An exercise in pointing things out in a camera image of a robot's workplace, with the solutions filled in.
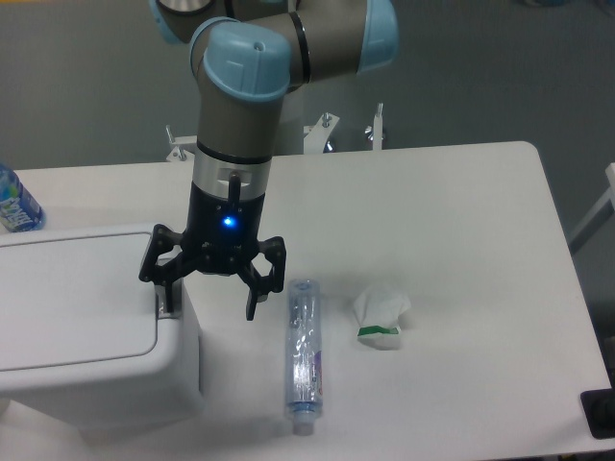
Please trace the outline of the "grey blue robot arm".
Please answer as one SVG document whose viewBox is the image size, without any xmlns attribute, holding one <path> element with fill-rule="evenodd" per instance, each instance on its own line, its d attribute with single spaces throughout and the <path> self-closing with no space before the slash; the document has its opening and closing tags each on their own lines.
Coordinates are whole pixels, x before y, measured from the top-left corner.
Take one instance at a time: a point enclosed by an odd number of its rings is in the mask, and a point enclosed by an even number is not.
<svg viewBox="0 0 615 461">
<path fill-rule="evenodd" d="M 238 276 L 246 314 L 283 290 L 286 250 L 258 239 L 283 99 L 312 82 L 393 62 L 399 26 L 389 1 L 154 1 L 161 34 L 189 47 L 200 93 L 185 230 L 153 228 L 139 277 L 168 314 L 179 283 Z"/>
</svg>

